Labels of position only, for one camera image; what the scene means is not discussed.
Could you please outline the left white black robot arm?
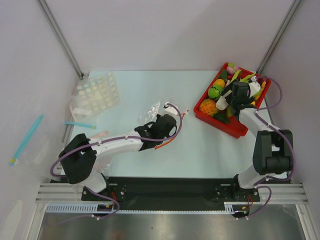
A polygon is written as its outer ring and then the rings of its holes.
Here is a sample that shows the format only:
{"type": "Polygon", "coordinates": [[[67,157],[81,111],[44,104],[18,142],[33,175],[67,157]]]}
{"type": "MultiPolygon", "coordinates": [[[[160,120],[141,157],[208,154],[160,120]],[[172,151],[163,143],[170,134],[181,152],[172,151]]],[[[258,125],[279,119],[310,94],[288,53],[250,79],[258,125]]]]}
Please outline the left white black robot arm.
{"type": "Polygon", "coordinates": [[[156,121],[138,126],[129,132],[128,135],[134,138],[120,135],[116,140],[111,140],[110,137],[98,139],[88,138],[84,133],[78,134],[60,153],[60,158],[79,147],[99,141],[108,142],[79,149],[62,159],[60,163],[67,182],[70,185],[79,184],[91,189],[97,199],[105,200],[110,195],[110,187],[107,178],[93,170],[95,163],[117,154],[152,149],[162,143],[160,139],[169,138],[173,129],[177,129],[176,119],[169,114],[158,114],[156,121]]]}

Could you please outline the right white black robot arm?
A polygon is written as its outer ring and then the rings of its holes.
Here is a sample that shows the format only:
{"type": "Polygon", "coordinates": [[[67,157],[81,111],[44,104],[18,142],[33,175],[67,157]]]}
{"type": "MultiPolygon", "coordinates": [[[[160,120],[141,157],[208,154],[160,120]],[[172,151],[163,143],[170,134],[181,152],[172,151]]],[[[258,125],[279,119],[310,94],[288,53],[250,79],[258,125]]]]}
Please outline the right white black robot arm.
{"type": "Polygon", "coordinates": [[[236,185],[230,188],[231,196],[242,201],[248,196],[249,189],[267,180],[278,180],[276,175],[293,173],[293,134],[268,123],[259,115],[259,109],[252,105],[254,94],[258,92],[254,82],[236,82],[230,86],[226,102],[232,108],[232,115],[255,137],[252,165],[234,177],[236,185]]]}

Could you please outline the toy green onion leek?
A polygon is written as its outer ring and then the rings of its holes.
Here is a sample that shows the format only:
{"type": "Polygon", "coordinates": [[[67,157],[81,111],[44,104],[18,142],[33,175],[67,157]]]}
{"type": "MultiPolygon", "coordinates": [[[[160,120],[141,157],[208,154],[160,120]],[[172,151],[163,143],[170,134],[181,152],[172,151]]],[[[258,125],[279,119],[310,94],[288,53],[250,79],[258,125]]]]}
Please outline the toy green onion leek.
{"type": "Polygon", "coordinates": [[[237,111],[253,108],[252,102],[255,101],[255,95],[260,90],[261,85],[258,83],[256,76],[253,76],[248,82],[234,80],[222,90],[216,102],[216,107],[221,111],[228,106],[237,111]]]}

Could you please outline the clear bag with orange zipper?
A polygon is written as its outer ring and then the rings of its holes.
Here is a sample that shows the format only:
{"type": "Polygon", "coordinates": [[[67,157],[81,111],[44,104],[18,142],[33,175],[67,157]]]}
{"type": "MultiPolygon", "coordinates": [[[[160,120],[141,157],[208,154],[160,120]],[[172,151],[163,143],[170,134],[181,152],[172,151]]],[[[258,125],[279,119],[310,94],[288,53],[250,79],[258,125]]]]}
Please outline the clear bag with orange zipper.
{"type": "Polygon", "coordinates": [[[139,151],[157,150],[171,143],[181,130],[183,118],[188,112],[188,109],[180,112],[178,105],[167,101],[163,105],[162,113],[155,112],[155,120],[150,120],[134,129],[142,138],[149,139],[141,141],[142,146],[139,151]]]}

